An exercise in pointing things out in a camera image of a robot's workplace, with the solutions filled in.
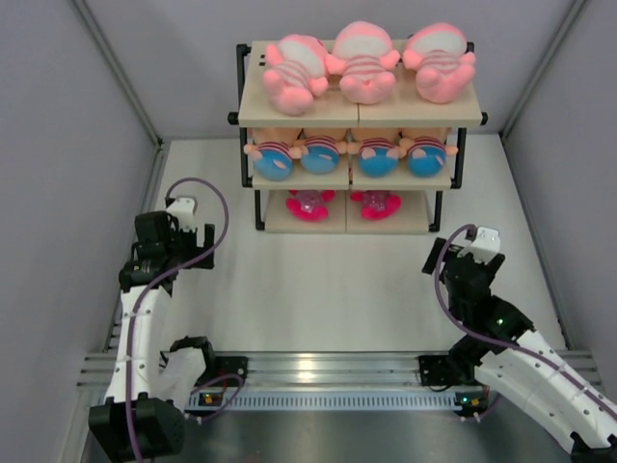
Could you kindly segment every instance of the white table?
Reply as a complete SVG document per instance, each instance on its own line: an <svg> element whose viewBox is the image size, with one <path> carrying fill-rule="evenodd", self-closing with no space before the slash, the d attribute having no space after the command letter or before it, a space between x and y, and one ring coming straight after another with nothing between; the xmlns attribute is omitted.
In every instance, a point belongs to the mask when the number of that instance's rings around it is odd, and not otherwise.
<svg viewBox="0 0 617 463"><path fill-rule="evenodd" d="M181 274L174 287L174 303L194 308L191 335L209 336L218 351L447 350L462 335L420 268L437 236L474 223L501 232L506 261L494 293L556 349L565 347L497 135L468 136L463 188L444 192L442 231L425 236L256 231L239 150L237 139L173 141L162 178L157 208L170 184L191 176L216 184L231 214L215 269ZM185 184L176 193L196 197L199 220L221 230L222 209L209 190Z"/></svg>

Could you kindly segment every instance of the shelf rack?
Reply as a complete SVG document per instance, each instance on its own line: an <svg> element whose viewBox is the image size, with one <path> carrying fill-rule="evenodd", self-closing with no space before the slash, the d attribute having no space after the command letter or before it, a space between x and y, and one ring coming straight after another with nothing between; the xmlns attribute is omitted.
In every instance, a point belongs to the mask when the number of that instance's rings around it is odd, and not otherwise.
<svg viewBox="0 0 617 463"><path fill-rule="evenodd" d="M266 230L266 223L261 214L261 191L270 192L270 201L266 210L266 220L269 232L348 232L376 233L383 221L367 223L360 218L359 207L348 198L337 198L331 204L332 211L340 214L326 224L308 224L297 221L290 214L282 214L285 210L285 190L289 189L334 189L345 191L354 189L388 189L405 200L406 210L399 210L389 217L390 233L438 232L442 222L443 191L459 189L463 185L463 170L465 165L465 148L468 127L484 125L488 115L480 110L473 85L470 84L457 100L446 105L428 102L416 94L414 85L415 74L407 71L399 63L394 69L397 86L390 98L377 105L359 105L348 101L337 90L337 78L331 78L329 90L315 100L312 110L299 117L288 117L274 109L260 85L260 76L265 70L265 47L270 41L254 41L251 45L239 43L236 45L238 112L228 113L228 123L239 125L240 130L240 165L242 186L252 188L255 195L255 228ZM324 41L331 47L334 41ZM394 41L397 49L404 47L405 41ZM468 42L468 51L474 50L473 42ZM245 59L251 55L249 71ZM291 176L284 181L271 181L259 173L249 175L249 159L242 151L248 142L248 128L251 127L457 127L456 145L458 153L454 159L454 174L451 177L447 169L431 178L414 177L406 170L403 163L386 177L371 178L364 176L355 168L357 160L352 156L341 156L341 161L347 160L353 172L353 180L349 178L348 164L340 162L337 169L324 176L315 176L305 172L299 166ZM428 227L422 221L428 222L428 204L424 191L435 191L433 220Z"/></svg>

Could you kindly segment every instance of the gray wall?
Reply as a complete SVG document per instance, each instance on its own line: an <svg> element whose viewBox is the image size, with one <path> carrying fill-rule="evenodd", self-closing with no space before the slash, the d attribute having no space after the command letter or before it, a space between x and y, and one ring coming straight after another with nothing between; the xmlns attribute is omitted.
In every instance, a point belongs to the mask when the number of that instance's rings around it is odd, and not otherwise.
<svg viewBox="0 0 617 463"><path fill-rule="evenodd" d="M576 347L617 394L617 2L589 2L507 144Z"/></svg>
<svg viewBox="0 0 617 463"><path fill-rule="evenodd" d="M334 38L367 19L405 38L450 21L476 42L476 87L489 129L500 129L565 13L564 0L88 0L164 136L236 135L239 42L289 33Z"/></svg>
<svg viewBox="0 0 617 463"><path fill-rule="evenodd" d="M66 0L0 7L0 460L59 451L152 147Z"/></svg>

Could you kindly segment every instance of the stuffed animal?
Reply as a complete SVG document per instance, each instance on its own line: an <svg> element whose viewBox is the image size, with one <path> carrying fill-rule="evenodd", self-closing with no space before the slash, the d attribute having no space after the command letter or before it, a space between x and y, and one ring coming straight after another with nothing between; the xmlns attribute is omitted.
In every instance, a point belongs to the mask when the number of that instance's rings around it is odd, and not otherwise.
<svg viewBox="0 0 617 463"><path fill-rule="evenodd" d="M328 90L328 49L315 37L291 35L266 47L263 86L271 103L288 116L300 116L313 105L313 97Z"/></svg>
<svg viewBox="0 0 617 463"><path fill-rule="evenodd" d="M304 139L295 142L293 157L300 157L302 166L312 174L327 174L338 165L338 158L347 151L346 128L305 128Z"/></svg>
<svg viewBox="0 0 617 463"><path fill-rule="evenodd" d="M390 191L352 191L349 199L362 202L361 216L366 220L383 220L390 217L401 206L401 197Z"/></svg>
<svg viewBox="0 0 617 463"><path fill-rule="evenodd" d="M340 31L326 66L330 74L342 75L338 85L347 98L355 103L375 104L394 89L396 79L390 71L399 59L384 29L356 21Z"/></svg>
<svg viewBox="0 0 617 463"><path fill-rule="evenodd" d="M399 146L407 155L407 167L417 177L433 177L445 165L446 156L458 148L447 146L449 128L402 128Z"/></svg>
<svg viewBox="0 0 617 463"><path fill-rule="evenodd" d="M269 180L285 180L293 169L290 146L298 139L301 128L263 127L250 129L254 145L244 152L255 162L255 169Z"/></svg>
<svg viewBox="0 0 617 463"><path fill-rule="evenodd" d="M394 170L405 151L394 144L397 128L352 128L354 139L347 152L358 155L358 167L369 177L383 177Z"/></svg>
<svg viewBox="0 0 617 463"><path fill-rule="evenodd" d="M434 103L456 99L473 79L474 63L463 33L444 22L413 34L403 52L405 68L417 71L417 92Z"/></svg>
<svg viewBox="0 0 617 463"><path fill-rule="evenodd" d="M335 198L334 190L289 190L289 193L293 198L287 198L285 206L297 219L321 222L329 217L326 203Z"/></svg>

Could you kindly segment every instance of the pink and white stuffed toy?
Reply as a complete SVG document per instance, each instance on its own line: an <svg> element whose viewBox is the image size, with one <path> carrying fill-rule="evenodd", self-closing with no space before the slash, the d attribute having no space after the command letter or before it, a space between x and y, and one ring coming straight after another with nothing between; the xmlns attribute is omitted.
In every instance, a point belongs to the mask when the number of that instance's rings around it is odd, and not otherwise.
<svg viewBox="0 0 617 463"><path fill-rule="evenodd" d="M342 75L339 86L347 98L355 103L375 104L394 89L396 79L390 71L399 59L384 29L356 21L340 31L326 66L330 74Z"/></svg>
<svg viewBox="0 0 617 463"><path fill-rule="evenodd" d="M413 34L403 52L405 68L417 71L417 92L434 103L455 100L473 79L474 63L463 33L444 22Z"/></svg>
<svg viewBox="0 0 617 463"><path fill-rule="evenodd" d="M288 116L300 116L313 105L313 97L328 90L328 49L315 37L290 35L266 47L263 86L272 104Z"/></svg>

